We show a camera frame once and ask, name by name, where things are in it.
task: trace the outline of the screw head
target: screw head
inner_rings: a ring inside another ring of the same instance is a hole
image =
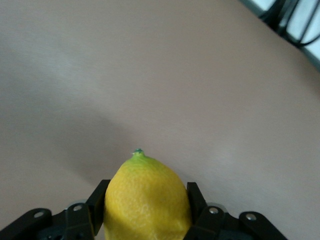
[[[77,235],[76,235],[76,239],[82,239],[84,237],[84,233],[83,232],[79,232]]]
[[[250,220],[250,221],[255,221],[255,220],[257,220],[257,217],[256,217],[254,214],[252,214],[252,213],[247,213],[247,214],[245,215],[245,217],[246,217],[248,220]]]
[[[209,208],[209,212],[210,212],[211,214],[217,214],[217,213],[219,213],[219,210],[216,209],[215,207],[210,207],[210,208]]]
[[[42,211],[38,211],[33,215],[34,218],[40,218],[44,213]]]
[[[81,205],[81,204],[75,206],[75,207],[73,208],[73,211],[79,211],[80,209],[82,209],[82,205]]]

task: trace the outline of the table surface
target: table surface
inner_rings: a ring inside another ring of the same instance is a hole
[[[320,238],[320,73],[240,1],[0,6],[0,229],[142,148],[233,216]]]

